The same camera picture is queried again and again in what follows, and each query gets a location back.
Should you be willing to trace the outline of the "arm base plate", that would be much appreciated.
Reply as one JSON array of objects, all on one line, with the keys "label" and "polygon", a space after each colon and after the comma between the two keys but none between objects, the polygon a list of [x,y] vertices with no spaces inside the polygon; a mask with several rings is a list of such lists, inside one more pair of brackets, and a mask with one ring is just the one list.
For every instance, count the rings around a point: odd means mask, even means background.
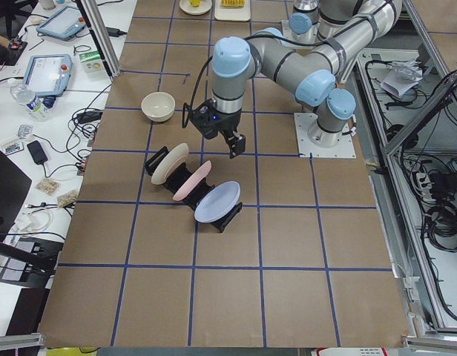
[{"label": "arm base plate", "polygon": [[314,113],[295,113],[298,156],[301,158],[355,159],[352,135],[347,124],[341,132],[327,133],[318,126]]}]

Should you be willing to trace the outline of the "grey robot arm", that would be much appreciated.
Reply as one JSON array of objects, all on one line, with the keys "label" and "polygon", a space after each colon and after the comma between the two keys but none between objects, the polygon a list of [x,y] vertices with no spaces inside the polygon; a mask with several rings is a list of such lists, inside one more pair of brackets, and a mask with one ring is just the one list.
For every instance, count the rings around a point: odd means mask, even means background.
[{"label": "grey robot arm", "polygon": [[272,27],[244,39],[224,37],[206,61],[212,67],[213,96],[195,107],[183,106],[182,126],[192,124],[206,138],[222,134],[234,158],[246,149],[237,126],[246,82],[262,73],[294,95],[297,102],[317,107],[334,87],[335,75],[362,49],[382,37],[397,22],[401,1],[363,1],[358,12],[305,56],[285,46]]}]

